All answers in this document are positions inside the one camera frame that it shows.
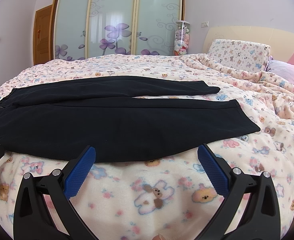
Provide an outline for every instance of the black pants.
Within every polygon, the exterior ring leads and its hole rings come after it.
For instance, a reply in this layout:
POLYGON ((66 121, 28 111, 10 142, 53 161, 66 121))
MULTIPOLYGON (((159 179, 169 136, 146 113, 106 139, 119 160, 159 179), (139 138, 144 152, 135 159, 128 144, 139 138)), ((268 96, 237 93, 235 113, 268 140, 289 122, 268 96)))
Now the black pants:
POLYGON ((0 144, 8 151, 70 160, 87 146, 96 162, 147 161, 202 143, 260 131, 236 100, 143 99, 218 93, 203 81, 112 76, 41 84, 0 101, 0 144))

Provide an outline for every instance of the blue gripper pad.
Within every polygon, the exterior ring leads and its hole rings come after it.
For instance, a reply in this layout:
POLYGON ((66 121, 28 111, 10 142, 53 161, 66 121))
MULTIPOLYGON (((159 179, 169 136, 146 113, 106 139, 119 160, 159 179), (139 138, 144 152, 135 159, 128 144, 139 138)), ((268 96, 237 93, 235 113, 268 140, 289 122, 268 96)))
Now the blue gripper pad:
POLYGON ((77 195, 95 160, 95 148, 89 147, 65 179, 64 194, 68 200, 77 195))
POLYGON ((228 178, 225 173, 221 170, 220 166, 204 145, 198 147, 197 155, 217 194, 227 197, 229 194, 229 186, 228 178))

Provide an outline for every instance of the sliding wardrobe door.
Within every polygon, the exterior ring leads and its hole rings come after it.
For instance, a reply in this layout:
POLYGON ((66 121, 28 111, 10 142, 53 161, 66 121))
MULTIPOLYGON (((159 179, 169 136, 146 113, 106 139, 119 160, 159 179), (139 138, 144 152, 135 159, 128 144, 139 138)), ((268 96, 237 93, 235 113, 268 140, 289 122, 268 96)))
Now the sliding wardrobe door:
POLYGON ((135 54, 172 56, 182 11, 182 0, 139 0, 135 54))
POLYGON ((87 57, 131 53, 135 0, 91 0, 87 57))
POLYGON ((85 30, 89 0, 58 0, 54 27, 55 58, 85 59, 85 30))

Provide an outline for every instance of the headboard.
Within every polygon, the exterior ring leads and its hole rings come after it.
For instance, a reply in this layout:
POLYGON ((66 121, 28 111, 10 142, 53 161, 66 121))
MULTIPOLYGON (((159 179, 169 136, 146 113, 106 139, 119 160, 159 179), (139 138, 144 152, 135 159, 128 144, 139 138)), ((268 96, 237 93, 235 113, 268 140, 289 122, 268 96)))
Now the headboard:
POLYGON ((209 29, 203 53, 207 53, 213 40, 239 40, 263 43, 271 46, 274 59, 294 65, 294 33, 267 27, 222 26, 209 29))

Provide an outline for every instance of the blanket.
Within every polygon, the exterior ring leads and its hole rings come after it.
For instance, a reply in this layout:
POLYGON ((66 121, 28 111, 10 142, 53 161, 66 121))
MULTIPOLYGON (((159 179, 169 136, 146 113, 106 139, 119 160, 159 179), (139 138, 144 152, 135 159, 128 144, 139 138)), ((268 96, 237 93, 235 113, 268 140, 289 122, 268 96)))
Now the blanket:
MULTIPOLYGON (((239 167, 248 174, 259 175, 262 171, 271 174, 279 201, 282 236, 287 232, 294 216, 294 85, 273 73, 249 73, 225 67, 206 54, 107 55, 73 62, 56 59, 28 68, 0 86, 0 100, 12 88, 111 75, 203 80, 221 89, 215 95, 142 98, 237 99, 261 131, 208 146, 232 168, 239 167)), ((6 152, 0 160, 0 224, 11 236, 23 174, 47 175, 65 165, 63 161, 6 152)), ((237 227, 248 198, 248 194, 243 196, 228 232, 237 227)), ((66 233, 50 197, 45 199, 57 228, 66 233)), ((201 232, 223 199, 199 163, 197 149, 190 149, 142 163, 94 164, 79 193, 70 201, 101 240, 151 240, 158 234, 167 240, 187 240, 201 232), (154 201, 156 197, 151 191, 154 188, 161 193, 162 201, 154 201)))

